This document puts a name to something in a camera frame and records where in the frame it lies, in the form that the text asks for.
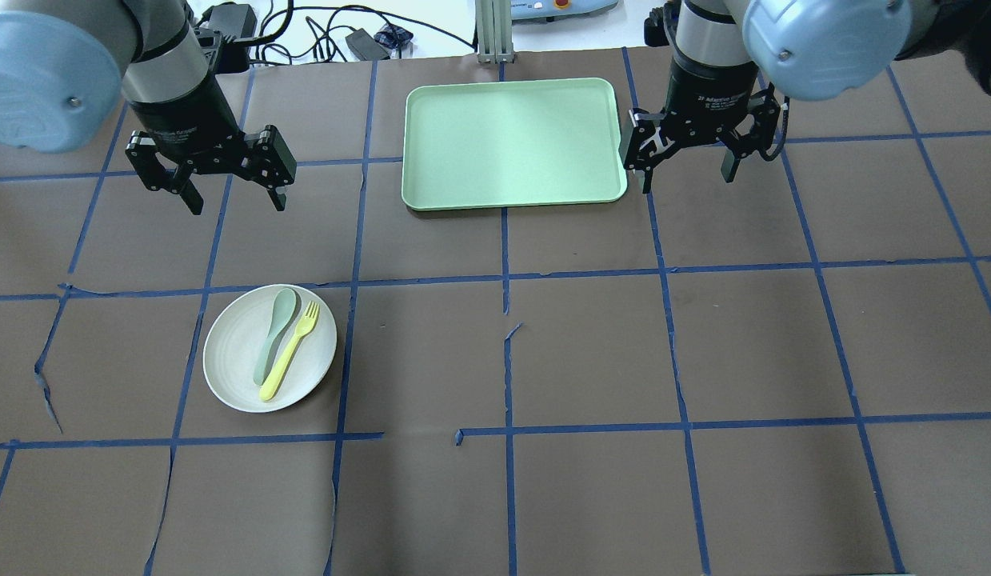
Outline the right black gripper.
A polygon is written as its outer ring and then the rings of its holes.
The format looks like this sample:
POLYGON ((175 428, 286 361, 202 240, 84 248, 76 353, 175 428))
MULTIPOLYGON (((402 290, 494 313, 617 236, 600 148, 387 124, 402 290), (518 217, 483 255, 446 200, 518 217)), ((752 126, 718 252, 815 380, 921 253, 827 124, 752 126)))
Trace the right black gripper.
POLYGON ((786 102, 774 86, 755 91, 758 65, 708 66, 673 56, 669 85, 658 112, 633 108, 621 139, 624 169, 641 174, 641 192, 651 194, 653 171, 679 150, 723 145, 723 182, 735 182, 741 160, 758 154, 772 162, 786 145, 786 102))

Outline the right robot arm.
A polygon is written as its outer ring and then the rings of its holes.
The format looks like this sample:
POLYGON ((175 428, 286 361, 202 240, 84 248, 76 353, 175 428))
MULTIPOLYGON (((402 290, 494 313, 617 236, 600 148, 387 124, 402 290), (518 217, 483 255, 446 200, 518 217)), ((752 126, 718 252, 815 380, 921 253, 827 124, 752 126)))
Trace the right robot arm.
POLYGON ((991 96, 991 1, 667 1, 644 23, 671 49, 660 110, 633 108, 621 163, 651 192, 653 172, 690 147, 721 145, 721 175, 776 160, 792 101, 829 101, 891 62, 955 50, 991 96))

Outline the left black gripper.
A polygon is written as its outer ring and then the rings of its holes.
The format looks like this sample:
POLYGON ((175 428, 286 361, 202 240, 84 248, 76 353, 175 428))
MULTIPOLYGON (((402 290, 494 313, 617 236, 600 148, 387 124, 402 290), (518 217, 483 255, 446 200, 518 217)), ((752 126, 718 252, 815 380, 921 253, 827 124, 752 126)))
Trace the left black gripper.
POLYGON ((293 153, 276 126, 243 132, 214 74, 173 101, 131 102, 130 109, 142 128, 130 136, 126 160, 148 189, 175 193, 200 215, 204 201, 191 175, 232 174, 265 187, 276 211, 286 210, 293 153))

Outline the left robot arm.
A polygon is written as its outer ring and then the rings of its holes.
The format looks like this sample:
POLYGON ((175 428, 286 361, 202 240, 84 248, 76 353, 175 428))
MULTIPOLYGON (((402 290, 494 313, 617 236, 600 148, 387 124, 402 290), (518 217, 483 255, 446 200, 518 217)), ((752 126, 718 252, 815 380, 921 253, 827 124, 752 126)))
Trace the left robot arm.
POLYGON ((297 172, 276 126, 240 128, 218 84, 221 48, 185 1, 0 1, 0 143, 60 154, 86 145, 115 102, 141 124, 126 143, 144 187, 199 214, 195 174, 231 174, 286 208, 297 172))

